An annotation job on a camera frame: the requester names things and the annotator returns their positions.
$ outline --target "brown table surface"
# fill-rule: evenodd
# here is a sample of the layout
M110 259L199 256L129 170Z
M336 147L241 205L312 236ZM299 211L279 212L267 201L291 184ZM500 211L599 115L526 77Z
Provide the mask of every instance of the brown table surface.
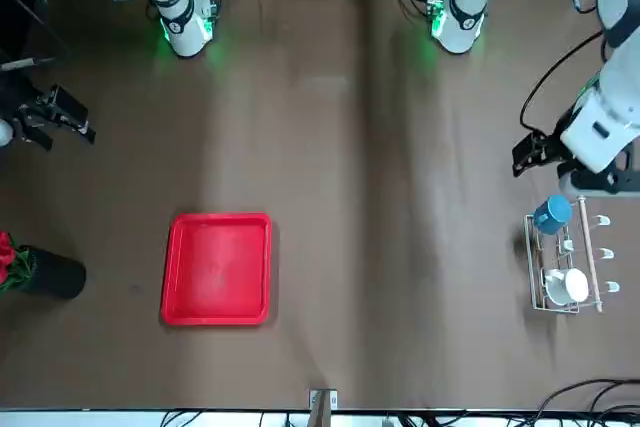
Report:
M557 191L553 167L512 178L520 106L595 16L492 0L472 52L451 56L395 0L224 0L216 42L180 60L145 2L51 0L74 56L33 78L84 102L97 141L4 149L0 227L89 277L67 304L0 300L3 406L304 408L329 386L342 407L534 408L640 374L640 204L590 204L613 218L595 242L622 285L604 315L534 314L514 248ZM594 42L528 120L551 129L600 65ZM276 224L270 319L167 328L169 224L220 211Z

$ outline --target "green led light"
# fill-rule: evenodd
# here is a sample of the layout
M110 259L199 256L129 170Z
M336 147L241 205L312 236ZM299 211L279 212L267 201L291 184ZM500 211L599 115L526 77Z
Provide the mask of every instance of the green led light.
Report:
M171 41L169 40L169 32L167 32L167 28L164 26L164 22L162 22L162 19L160 19L160 25L162 26L162 31L164 32L164 38L167 40L167 42L171 43Z
M447 20L447 13L442 12L431 22L431 35L436 39L440 38L440 34L442 34L442 29L444 28L444 23Z
M478 21L478 26L476 27L476 39L480 36L480 29L482 28L482 23L484 22L484 14L482 14L482 17L480 17L480 20Z

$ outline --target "metal dish rack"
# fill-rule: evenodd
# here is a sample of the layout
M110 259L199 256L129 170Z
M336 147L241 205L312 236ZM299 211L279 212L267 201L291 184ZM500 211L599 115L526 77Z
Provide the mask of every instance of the metal dish rack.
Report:
M598 274L591 244L591 232L589 217L587 215L586 198L580 196L572 206L578 206L579 230L584 242L584 249L580 251L567 250L566 241L572 241L572 232L569 226L564 226L555 236L542 234L533 225L533 215L524 218L524 235L527 246L527 261L529 264L529 284L531 287L531 304L535 310L556 312L563 314L578 314L583 307L595 307L598 313L603 313ZM548 261L549 251L545 249L545 243L553 242L553 253ZM566 306L558 306L551 302L546 293L546 273L551 269L575 268L574 256L584 254L588 267L589 297L584 302L569 303Z

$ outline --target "flower pot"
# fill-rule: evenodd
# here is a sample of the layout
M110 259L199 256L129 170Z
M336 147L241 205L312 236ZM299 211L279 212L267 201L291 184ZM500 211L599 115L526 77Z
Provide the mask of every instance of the flower pot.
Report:
M84 265L37 247L24 247L29 249L31 279L22 286L22 292L59 299L73 299L82 292L87 278Z

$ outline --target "red tray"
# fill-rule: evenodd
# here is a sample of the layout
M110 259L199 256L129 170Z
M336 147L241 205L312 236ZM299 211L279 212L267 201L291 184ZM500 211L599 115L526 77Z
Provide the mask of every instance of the red tray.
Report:
M183 214L171 225L162 317L170 325L255 325L269 312L271 219Z

